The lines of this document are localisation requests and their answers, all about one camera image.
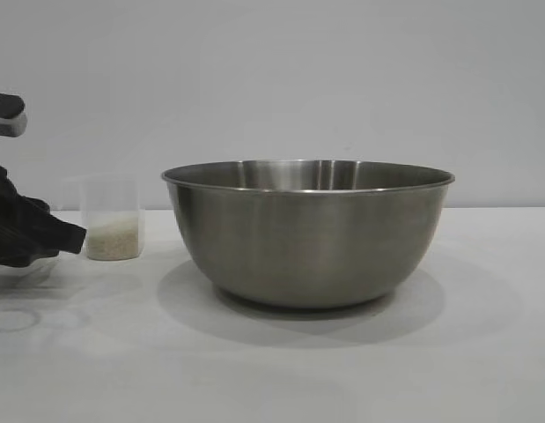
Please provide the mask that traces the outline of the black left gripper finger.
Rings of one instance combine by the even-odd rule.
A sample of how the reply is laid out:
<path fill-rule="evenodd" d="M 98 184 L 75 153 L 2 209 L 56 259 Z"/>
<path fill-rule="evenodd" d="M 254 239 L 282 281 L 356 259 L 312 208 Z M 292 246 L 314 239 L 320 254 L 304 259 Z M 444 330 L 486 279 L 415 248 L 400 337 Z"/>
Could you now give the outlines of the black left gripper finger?
<path fill-rule="evenodd" d="M 28 267 L 39 259 L 46 259 L 56 257 L 56 250 L 47 250 L 42 252 L 33 253 L 30 255 L 1 257 L 0 265 L 6 267 Z"/>

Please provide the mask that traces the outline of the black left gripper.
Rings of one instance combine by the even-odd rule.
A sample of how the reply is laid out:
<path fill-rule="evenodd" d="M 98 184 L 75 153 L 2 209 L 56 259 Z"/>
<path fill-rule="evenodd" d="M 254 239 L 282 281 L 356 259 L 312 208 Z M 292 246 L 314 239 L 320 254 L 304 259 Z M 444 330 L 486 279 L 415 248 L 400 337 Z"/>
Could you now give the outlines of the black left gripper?
<path fill-rule="evenodd" d="M 26 104 L 18 95 L 0 93 L 0 137 L 26 131 Z M 18 193 L 0 166 L 0 256 L 78 254 L 86 230 L 56 218 L 44 201 Z"/>

